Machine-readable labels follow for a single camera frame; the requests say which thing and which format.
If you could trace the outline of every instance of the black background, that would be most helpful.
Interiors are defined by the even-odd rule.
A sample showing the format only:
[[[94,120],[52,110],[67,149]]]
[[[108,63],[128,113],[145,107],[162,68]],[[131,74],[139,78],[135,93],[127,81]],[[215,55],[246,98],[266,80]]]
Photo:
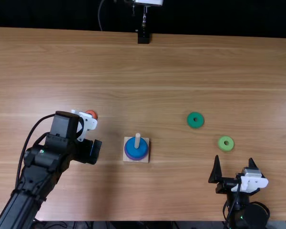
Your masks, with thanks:
[[[100,0],[0,0],[0,26],[99,30]],[[101,22],[105,31],[133,32],[142,21],[142,7],[124,0],[105,0]],[[164,0],[152,7],[153,33],[234,35],[286,38],[286,0]]]

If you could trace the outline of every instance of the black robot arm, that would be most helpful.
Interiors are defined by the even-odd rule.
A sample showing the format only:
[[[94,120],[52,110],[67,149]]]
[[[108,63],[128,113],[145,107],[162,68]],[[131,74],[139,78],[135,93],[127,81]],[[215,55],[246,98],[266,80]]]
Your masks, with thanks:
[[[0,229],[29,229],[41,204],[54,189],[71,160],[94,165],[102,143],[84,139],[77,132],[83,119],[77,114],[57,111],[51,131],[25,152],[24,167],[17,186],[0,215]],[[45,144],[39,142],[45,137]]]
[[[225,217],[224,229],[265,229],[270,217],[269,209],[260,202],[251,202],[249,197],[266,187],[268,180],[258,169],[253,159],[249,159],[248,167],[235,178],[223,177],[219,157],[216,155],[209,183],[217,184],[217,194],[226,194],[229,213]]]

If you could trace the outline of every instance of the green ring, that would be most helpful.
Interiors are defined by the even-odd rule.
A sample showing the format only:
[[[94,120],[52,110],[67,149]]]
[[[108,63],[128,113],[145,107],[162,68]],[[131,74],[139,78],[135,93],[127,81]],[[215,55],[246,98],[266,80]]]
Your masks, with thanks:
[[[198,112],[192,112],[187,117],[187,123],[191,128],[202,127],[204,124],[204,117]]]
[[[221,137],[217,143],[218,143],[218,147],[223,151],[231,151],[234,147],[234,141],[229,136]]]

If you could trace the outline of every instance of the wooden table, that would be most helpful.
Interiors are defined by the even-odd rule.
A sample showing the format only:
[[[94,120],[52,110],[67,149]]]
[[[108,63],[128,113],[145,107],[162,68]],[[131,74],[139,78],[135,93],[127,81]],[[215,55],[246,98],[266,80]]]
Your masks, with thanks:
[[[0,28],[0,213],[23,143],[56,110],[99,114],[96,165],[72,162],[40,220],[223,220],[208,184],[215,155],[233,177],[253,157],[269,179],[252,197],[286,220],[286,39]],[[191,129],[187,115],[205,124]],[[37,128],[32,142],[50,129]],[[123,163],[124,136],[151,140],[149,164]],[[224,153],[217,140],[229,135]]]

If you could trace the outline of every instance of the dark green ring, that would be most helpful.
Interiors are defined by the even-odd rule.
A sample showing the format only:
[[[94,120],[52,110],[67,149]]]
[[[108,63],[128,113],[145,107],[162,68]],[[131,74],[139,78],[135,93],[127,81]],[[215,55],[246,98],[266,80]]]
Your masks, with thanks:
[[[192,112],[187,117],[187,123],[191,128],[200,128],[204,124],[204,117],[198,112]]]

